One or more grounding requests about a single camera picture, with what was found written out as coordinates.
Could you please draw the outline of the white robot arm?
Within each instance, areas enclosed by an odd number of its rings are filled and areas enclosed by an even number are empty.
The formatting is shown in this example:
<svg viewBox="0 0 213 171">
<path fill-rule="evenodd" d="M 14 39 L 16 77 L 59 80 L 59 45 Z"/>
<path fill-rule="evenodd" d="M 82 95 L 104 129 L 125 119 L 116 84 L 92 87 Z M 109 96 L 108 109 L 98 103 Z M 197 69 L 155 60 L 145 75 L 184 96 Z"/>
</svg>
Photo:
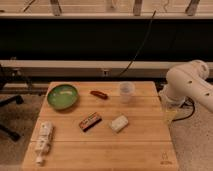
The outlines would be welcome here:
<svg viewBox="0 0 213 171">
<path fill-rule="evenodd" d="M 206 79 L 209 67 L 202 60 L 193 60 L 172 67 L 166 74 L 167 84 L 159 92 L 165 108 L 179 108 L 187 97 L 213 113 L 213 85 Z"/>
</svg>

